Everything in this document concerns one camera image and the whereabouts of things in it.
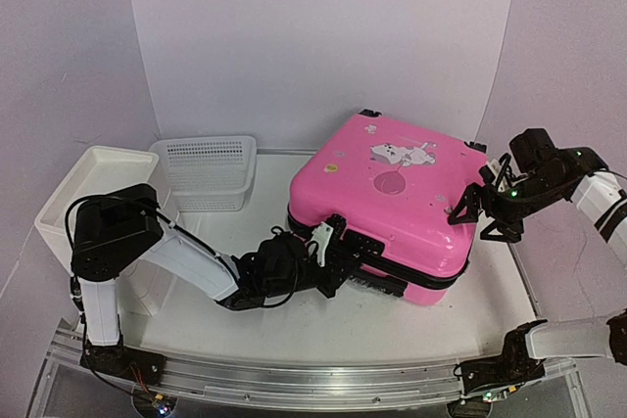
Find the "pink hard-shell suitcase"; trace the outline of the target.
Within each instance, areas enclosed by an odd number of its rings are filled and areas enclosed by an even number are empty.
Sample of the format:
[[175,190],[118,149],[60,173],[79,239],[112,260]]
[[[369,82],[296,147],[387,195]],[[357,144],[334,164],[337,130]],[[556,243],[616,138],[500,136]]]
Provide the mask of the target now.
[[287,220],[300,236],[330,226],[362,264],[352,276],[407,302],[439,302],[468,266],[476,225],[448,216],[487,162],[482,144],[363,110],[290,184]]

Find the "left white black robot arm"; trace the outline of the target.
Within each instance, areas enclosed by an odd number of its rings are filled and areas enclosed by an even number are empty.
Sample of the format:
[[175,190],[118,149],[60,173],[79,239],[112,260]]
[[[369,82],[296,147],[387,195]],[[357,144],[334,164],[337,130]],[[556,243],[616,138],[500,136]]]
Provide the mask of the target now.
[[310,239],[274,226],[255,251],[222,253],[162,213],[148,184],[81,197],[68,207],[64,224],[72,249],[72,295],[85,337],[94,346],[94,360],[112,376],[131,367],[131,354],[121,346],[117,280],[137,260],[232,311],[278,308],[310,289],[332,298],[358,267],[341,257],[340,233],[328,223],[318,225]]

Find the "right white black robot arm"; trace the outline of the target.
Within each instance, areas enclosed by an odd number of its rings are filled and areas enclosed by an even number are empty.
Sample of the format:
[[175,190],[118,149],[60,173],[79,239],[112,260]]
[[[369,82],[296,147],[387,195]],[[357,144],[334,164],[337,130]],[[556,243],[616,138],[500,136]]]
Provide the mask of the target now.
[[[544,128],[513,137],[509,150],[480,170],[448,215],[451,225],[489,218],[484,241],[517,243],[526,217],[558,202],[573,205],[620,262],[626,260],[626,191],[621,174],[589,147],[559,148]],[[626,313],[578,320],[534,320],[506,333],[501,353],[466,360],[456,368],[465,397],[490,400],[545,376],[545,362],[608,358],[626,362]]]

